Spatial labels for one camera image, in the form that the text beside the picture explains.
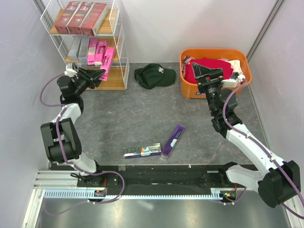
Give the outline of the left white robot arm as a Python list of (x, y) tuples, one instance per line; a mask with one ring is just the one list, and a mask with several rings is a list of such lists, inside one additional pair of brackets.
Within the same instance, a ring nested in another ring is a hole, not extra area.
[(60, 74), (50, 79), (56, 81), (61, 91), (58, 115), (40, 127), (46, 156), (50, 162), (65, 164), (88, 176), (87, 180), (94, 187), (104, 182), (104, 175), (97, 171), (98, 163), (82, 152), (82, 144), (76, 132), (75, 122), (84, 111), (82, 93), (101, 84), (100, 77), (106, 70), (78, 68), (72, 75)]

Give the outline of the red white toothpaste box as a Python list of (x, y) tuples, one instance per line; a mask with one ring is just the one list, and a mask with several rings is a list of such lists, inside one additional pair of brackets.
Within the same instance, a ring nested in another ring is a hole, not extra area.
[(108, 12), (107, 8), (106, 3), (96, 2), (93, 4), (84, 22), (80, 26), (83, 36), (94, 37), (97, 34), (98, 29)]

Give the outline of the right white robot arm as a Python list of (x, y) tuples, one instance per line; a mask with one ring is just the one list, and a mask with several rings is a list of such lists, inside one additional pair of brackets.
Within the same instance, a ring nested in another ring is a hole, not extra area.
[(286, 162), (264, 146), (237, 117), (236, 92), (247, 80), (243, 74), (233, 73), (224, 79), (223, 69), (191, 64), (199, 92), (205, 94), (212, 125), (216, 132), (237, 146), (255, 165), (256, 171), (235, 162), (224, 165), (218, 174), (218, 183), (228, 187), (240, 184), (259, 194), (268, 206), (275, 208), (294, 196), (301, 195), (300, 168), (294, 161)]

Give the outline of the pink toothpaste box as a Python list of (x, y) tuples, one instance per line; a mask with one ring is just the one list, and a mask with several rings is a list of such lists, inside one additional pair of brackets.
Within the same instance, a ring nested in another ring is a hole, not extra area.
[(100, 67), (100, 70), (105, 70), (105, 72), (99, 77), (99, 80), (106, 81), (109, 75), (110, 67), (112, 64), (112, 59), (115, 53), (114, 47), (108, 47), (105, 55), (104, 55), (104, 61), (103, 64)]
[(95, 51), (95, 59), (94, 59), (94, 64), (96, 66), (101, 66), (103, 64), (107, 46), (108, 46), (107, 40), (98, 41)]
[(88, 65), (95, 64), (95, 53), (98, 44), (98, 38), (91, 38), (88, 46), (87, 63)]

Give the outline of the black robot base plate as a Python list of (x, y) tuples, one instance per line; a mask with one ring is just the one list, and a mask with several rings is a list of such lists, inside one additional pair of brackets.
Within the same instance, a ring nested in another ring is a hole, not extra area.
[(224, 179), (221, 165), (126, 165), (99, 166), (98, 176), (72, 173), (78, 187), (104, 187), (119, 192), (129, 186), (175, 185), (196, 188), (238, 189), (242, 186)]

